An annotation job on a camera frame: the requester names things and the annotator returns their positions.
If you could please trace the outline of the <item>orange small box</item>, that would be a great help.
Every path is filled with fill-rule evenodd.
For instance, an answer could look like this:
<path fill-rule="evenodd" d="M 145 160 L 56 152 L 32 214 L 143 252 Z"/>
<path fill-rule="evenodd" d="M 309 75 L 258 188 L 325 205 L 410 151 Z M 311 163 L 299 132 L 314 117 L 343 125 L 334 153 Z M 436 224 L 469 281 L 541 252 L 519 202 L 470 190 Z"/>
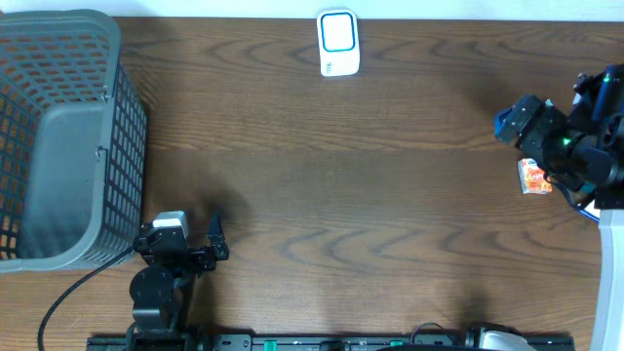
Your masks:
<path fill-rule="evenodd" d="M 519 181 L 524 194 L 547 194 L 552 185 L 546 180 L 545 172 L 531 158 L 518 161 Z"/>

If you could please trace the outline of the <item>cream snack bag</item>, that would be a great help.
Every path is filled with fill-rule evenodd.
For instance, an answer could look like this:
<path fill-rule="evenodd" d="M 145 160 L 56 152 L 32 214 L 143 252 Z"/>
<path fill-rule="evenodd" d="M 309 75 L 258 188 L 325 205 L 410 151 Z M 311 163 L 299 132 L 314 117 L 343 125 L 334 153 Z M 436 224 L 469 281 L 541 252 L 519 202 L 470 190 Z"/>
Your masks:
<path fill-rule="evenodd" d="M 600 217 L 601 217 L 601 210 L 597 209 L 595 207 L 595 202 L 592 201 L 591 203 L 589 203 L 584 209 L 582 209 L 580 211 L 580 213 L 586 217 L 588 217 L 589 219 L 594 220 L 595 222 L 599 222 L 600 221 Z"/>

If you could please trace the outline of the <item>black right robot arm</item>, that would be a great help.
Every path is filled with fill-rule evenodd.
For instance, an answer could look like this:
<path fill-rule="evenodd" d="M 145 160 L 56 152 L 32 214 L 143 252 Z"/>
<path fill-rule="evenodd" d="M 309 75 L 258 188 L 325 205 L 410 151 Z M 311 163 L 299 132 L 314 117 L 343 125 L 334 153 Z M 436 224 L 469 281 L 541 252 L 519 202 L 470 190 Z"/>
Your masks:
<path fill-rule="evenodd" d="M 569 113 L 525 95 L 493 119 L 495 137 L 531 158 L 576 210 L 593 206 L 602 265 L 590 347 L 623 347 L 623 67 L 581 73 Z"/>

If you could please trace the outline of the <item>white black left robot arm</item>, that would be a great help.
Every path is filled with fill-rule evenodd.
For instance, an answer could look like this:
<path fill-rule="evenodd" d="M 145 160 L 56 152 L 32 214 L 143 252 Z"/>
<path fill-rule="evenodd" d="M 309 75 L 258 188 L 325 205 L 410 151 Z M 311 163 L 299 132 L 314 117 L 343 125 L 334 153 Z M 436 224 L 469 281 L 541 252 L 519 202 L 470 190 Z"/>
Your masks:
<path fill-rule="evenodd" d="M 196 279 L 229 258 L 218 213 L 213 214 L 206 246 L 188 246 L 183 211 L 162 212 L 144 225 L 134 249 L 147 266 L 131 281 L 134 322 L 125 336 L 128 350 L 212 350 L 212 338 L 187 325 Z"/>

